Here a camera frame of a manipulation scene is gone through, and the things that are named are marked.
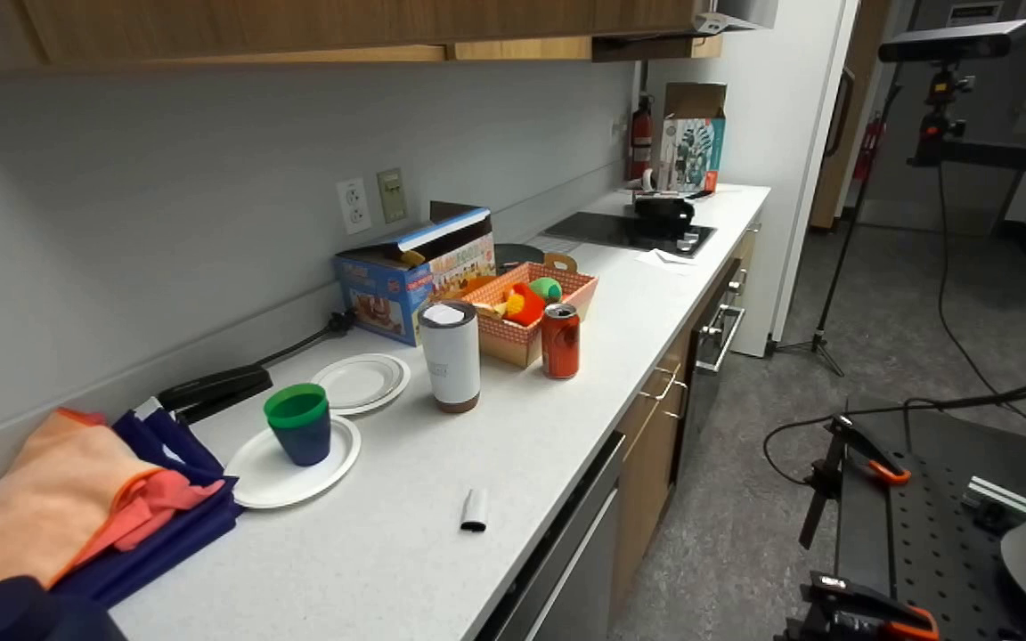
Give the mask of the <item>orange soda can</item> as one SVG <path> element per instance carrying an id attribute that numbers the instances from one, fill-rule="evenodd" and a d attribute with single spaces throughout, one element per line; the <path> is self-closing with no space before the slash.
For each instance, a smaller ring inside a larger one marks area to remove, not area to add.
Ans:
<path id="1" fill-rule="evenodd" d="M 552 304 L 540 317 L 540 369 L 574 377 L 582 368 L 582 314 L 571 304 Z"/>

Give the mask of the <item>small white plate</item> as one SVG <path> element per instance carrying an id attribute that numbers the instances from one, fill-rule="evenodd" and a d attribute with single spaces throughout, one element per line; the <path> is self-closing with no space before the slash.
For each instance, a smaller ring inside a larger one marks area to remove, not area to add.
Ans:
<path id="1" fill-rule="evenodd" d="M 241 509 L 270 514 L 321 500 L 359 461 L 359 430 L 352 422 L 330 422 L 330 451 L 314 467 L 295 467 L 270 430 L 254 436 L 228 462 L 233 496 Z"/>

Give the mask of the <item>blue toy food carton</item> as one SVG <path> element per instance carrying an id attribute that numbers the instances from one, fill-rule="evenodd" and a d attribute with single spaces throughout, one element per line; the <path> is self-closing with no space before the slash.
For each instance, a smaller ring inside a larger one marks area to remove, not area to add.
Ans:
<path id="1" fill-rule="evenodd" d="M 336 258 L 345 311 L 373 334 L 418 341 L 418 314 L 495 279 L 493 212 L 468 208 Z"/>

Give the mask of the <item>black dishwasher front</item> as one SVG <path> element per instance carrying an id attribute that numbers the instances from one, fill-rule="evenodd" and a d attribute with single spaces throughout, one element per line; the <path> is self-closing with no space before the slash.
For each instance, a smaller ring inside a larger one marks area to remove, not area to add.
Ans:
<path id="1" fill-rule="evenodd" d="M 614 430 L 473 641 L 607 641 L 619 462 Z"/>

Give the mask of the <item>white wall outlet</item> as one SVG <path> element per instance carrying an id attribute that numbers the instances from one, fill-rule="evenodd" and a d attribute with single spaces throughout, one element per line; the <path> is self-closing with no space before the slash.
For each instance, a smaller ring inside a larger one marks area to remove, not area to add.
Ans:
<path id="1" fill-rule="evenodd" d="M 339 212 L 342 212 L 342 229 L 349 234 L 371 229 L 371 201 L 368 201 L 368 185 L 359 178 L 339 182 Z"/>

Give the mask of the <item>red toy piece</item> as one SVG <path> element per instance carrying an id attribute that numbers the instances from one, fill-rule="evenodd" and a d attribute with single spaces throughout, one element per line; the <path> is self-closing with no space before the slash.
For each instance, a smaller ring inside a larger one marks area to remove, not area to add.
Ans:
<path id="1" fill-rule="evenodd" d="M 512 324 L 536 324 L 545 314 L 545 298 L 530 285 L 505 289 L 505 317 Z"/>

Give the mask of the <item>black cooktop mat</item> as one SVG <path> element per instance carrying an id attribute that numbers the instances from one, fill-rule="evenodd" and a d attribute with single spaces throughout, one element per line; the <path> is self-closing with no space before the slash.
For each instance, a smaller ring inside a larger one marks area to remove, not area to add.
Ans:
<path id="1" fill-rule="evenodd" d="M 681 234 L 666 234 L 666 231 L 637 231 L 626 216 L 614 214 L 571 214 L 548 223 L 548 234 L 615 248 L 662 248 L 675 258 L 694 258 L 710 244 L 710 229 L 701 223 L 690 223 Z"/>

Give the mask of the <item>wooden right cabinet door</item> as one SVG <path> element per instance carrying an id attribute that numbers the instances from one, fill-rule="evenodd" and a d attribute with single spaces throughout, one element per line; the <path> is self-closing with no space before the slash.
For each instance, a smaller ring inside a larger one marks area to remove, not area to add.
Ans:
<path id="1" fill-rule="evenodd" d="M 690 55 L 710 0 L 0 0 L 0 74 Z"/>

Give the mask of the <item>green toy ball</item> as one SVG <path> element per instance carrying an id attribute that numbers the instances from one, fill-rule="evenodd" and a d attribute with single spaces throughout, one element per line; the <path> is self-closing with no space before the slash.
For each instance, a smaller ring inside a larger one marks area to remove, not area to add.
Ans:
<path id="1" fill-rule="evenodd" d="M 561 304 L 564 298 L 564 285 L 555 279 L 536 279 L 536 291 L 545 298 L 545 304 Z"/>

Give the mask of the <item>white tumbler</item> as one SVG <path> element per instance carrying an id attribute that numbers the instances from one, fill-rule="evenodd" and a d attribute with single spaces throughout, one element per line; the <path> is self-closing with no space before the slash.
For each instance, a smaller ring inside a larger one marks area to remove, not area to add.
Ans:
<path id="1" fill-rule="evenodd" d="M 468 304 L 423 307 L 421 347 L 435 403 L 453 412 L 473 409 L 480 399 L 478 314 Z"/>

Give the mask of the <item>black perforated robot table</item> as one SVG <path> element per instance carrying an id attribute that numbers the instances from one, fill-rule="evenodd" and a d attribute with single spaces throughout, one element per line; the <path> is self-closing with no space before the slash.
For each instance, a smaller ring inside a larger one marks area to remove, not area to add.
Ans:
<path id="1" fill-rule="evenodd" d="M 1026 595 L 1000 563 L 1019 514 L 968 493 L 972 476 L 1026 500 L 1026 436 L 944 412 L 855 418 L 901 467 L 904 487 L 844 473 L 835 569 L 881 595 L 923 607 L 942 641 L 1026 641 Z"/>

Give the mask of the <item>black stapler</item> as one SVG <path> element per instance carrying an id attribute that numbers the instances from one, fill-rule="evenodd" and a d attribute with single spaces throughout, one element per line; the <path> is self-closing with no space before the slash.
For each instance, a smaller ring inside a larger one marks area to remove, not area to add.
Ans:
<path id="1" fill-rule="evenodd" d="M 270 373 L 250 362 L 250 368 L 233 368 L 233 369 L 217 369 L 217 373 L 170 385 L 156 396 L 156 403 L 178 422 L 191 423 L 266 390 L 270 390 Z"/>

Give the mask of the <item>black pot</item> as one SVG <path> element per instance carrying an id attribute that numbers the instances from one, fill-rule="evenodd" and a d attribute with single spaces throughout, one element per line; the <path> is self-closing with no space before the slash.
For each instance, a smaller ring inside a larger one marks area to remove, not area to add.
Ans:
<path id="1" fill-rule="evenodd" d="M 633 202 L 633 229 L 651 234 L 681 234 L 694 220 L 694 208 L 677 196 L 643 196 Z"/>

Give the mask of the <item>beige wall switch plate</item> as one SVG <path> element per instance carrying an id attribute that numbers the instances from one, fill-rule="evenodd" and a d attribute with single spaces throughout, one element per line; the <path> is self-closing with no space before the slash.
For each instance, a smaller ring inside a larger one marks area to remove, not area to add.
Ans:
<path id="1" fill-rule="evenodd" d="M 386 223 L 406 220 L 406 182 L 400 166 L 377 170 L 377 201 Z"/>

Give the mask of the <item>dark round tray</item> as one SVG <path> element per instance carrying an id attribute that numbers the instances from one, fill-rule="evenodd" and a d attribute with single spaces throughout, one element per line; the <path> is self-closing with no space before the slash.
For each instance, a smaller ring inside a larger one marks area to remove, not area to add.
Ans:
<path id="1" fill-rule="evenodd" d="M 520 263 L 540 263 L 545 252 L 537 246 L 529 244 L 495 244 L 495 272 L 505 273 Z"/>

